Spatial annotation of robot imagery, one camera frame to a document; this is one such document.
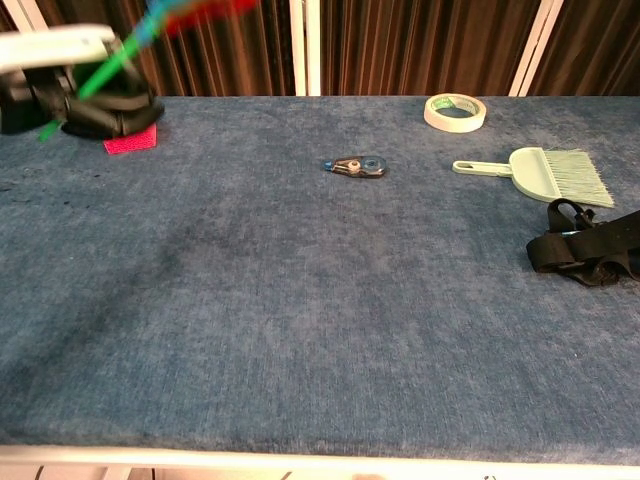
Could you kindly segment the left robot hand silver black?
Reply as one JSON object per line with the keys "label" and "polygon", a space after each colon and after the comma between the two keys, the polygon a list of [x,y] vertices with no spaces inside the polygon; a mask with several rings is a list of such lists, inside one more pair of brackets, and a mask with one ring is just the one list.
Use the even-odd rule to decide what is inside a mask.
{"label": "left robot hand silver black", "polygon": [[79,90],[121,46],[106,25],[76,24],[1,35],[1,133],[52,120],[73,136],[102,140],[111,153],[152,148],[164,106],[126,60],[87,99]]}

